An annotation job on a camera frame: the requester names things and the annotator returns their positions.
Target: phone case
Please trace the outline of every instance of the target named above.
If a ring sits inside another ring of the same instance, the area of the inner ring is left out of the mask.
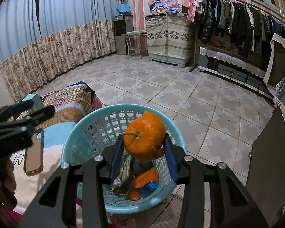
[[[38,175],[43,171],[43,137],[44,130],[38,130],[32,136],[33,145],[25,150],[23,171],[28,177]]]

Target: laundry basket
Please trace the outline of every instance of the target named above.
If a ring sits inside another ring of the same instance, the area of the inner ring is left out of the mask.
[[[123,133],[127,126],[145,110],[154,112],[162,119],[171,141],[181,146],[187,153],[183,135],[168,116],[145,105],[114,104],[93,111],[76,124],[62,149],[61,161],[78,165],[101,154],[106,146],[115,144],[118,135]],[[153,165],[160,175],[159,187],[156,191],[146,198],[130,201],[116,196],[110,186],[103,185],[106,211],[116,214],[141,212],[161,203],[171,194],[176,184],[170,177],[165,156],[153,161]],[[82,199],[81,182],[78,183],[77,196]]]

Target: orange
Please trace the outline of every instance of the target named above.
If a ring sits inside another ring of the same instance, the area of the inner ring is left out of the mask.
[[[138,160],[156,160],[163,156],[161,147],[166,128],[160,117],[145,111],[136,118],[124,133],[124,144],[128,153]]]

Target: orange bottle cap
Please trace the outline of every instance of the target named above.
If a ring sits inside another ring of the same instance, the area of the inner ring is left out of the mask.
[[[137,201],[140,198],[140,193],[136,189],[130,189],[128,194],[127,194],[129,200],[131,201]]]

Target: pile of clothes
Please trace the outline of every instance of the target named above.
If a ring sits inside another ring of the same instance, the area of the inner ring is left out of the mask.
[[[182,12],[179,3],[173,0],[152,0],[149,3],[150,12],[152,14],[177,14]]]
[[[198,38],[204,44],[210,41],[213,32],[216,36],[227,34],[238,47],[239,55],[247,58],[253,52],[264,56],[270,53],[274,33],[285,39],[285,26],[278,24],[271,14],[265,16],[252,6],[230,0],[197,0],[197,3],[204,10],[196,13],[195,18],[200,25]]]

